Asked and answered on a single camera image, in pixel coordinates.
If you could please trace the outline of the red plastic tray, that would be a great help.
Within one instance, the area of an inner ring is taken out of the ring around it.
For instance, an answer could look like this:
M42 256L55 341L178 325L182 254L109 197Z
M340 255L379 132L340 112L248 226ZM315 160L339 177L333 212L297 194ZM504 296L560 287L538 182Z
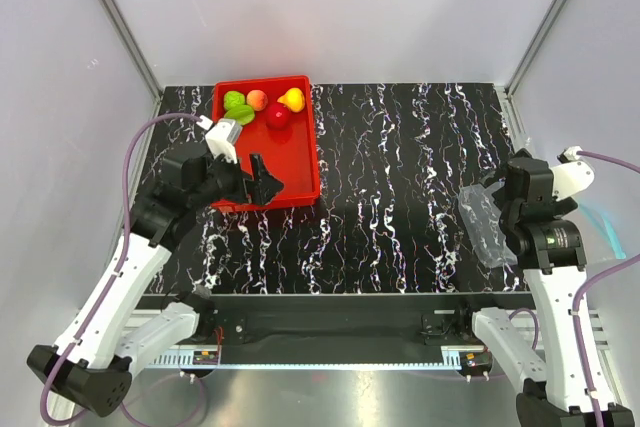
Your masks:
M251 172L250 156L262 156L268 171L284 184L283 190L270 202L269 209L306 207L320 195L319 163L315 120L311 100L311 85L305 75L219 82L212 97L212 115L219 120L224 115L223 97L230 91L247 94L263 91L273 102L291 88L298 88L305 97L305 108L294 113L286 128L271 129L266 114L259 112L242 128L235 144L242 168Z

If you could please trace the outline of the red apple toy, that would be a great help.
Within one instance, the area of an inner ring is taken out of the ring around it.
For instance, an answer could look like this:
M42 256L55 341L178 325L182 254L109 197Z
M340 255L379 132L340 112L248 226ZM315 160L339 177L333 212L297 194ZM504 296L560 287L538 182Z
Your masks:
M265 110L265 122L268 128L273 130L285 129L290 121L291 111L284 104L274 102Z

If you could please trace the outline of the orange peach toy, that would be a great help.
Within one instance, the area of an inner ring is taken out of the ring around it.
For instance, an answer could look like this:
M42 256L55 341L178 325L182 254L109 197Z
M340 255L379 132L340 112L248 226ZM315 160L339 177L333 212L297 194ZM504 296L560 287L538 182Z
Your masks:
M256 112L263 111L269 104L266 93L259 89L251 90L246 95L246 103Z

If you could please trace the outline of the green round cabbage toy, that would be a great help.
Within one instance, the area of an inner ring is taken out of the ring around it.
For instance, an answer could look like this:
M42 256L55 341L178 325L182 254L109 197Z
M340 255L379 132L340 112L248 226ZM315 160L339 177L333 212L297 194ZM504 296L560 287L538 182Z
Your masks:
M246 104L246 97L239 91L228 91L223 97L223 108L225 111L243 106Z

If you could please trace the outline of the clear blue zip bag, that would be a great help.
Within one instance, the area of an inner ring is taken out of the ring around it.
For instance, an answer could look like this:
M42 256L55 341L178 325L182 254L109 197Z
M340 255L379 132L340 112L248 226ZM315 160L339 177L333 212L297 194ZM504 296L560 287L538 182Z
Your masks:
M610 219L600 210L581 203L575 215L589 264L627 258Z

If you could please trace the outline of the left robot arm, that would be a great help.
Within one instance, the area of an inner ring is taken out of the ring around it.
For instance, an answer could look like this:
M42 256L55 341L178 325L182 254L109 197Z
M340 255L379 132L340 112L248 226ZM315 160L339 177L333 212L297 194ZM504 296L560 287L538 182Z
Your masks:
M106 417L123 402L134 378L171 346L208 341L215 333L215 303L202 292L181 292L153 319L123 332L152 278L194 228L199 211L220 200L265 206L284 188L259 154L251 170L205 148L168 153L155 184L125 205L121 251L85 306L53 345L35 346L27 358L44 383L41 414L50 425L50 393Z

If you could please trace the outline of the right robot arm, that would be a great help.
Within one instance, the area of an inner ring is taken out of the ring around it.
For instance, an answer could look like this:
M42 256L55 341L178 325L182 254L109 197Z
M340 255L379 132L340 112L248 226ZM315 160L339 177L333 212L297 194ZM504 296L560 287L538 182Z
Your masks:
M498 224L532 294L534 331L543 340L544 354L537 355L501 308L459 313L454 331L463 342L481 341L488 348L516 392L523 426L635 423L602 372L586 294L639 259L589 277L581 233L566 218L578 207L574 195L595 179L586 160L596 156L572 146L559 155L558 165L550 166L521 149L481 181L483 187L500 186L492 195L500 211Z

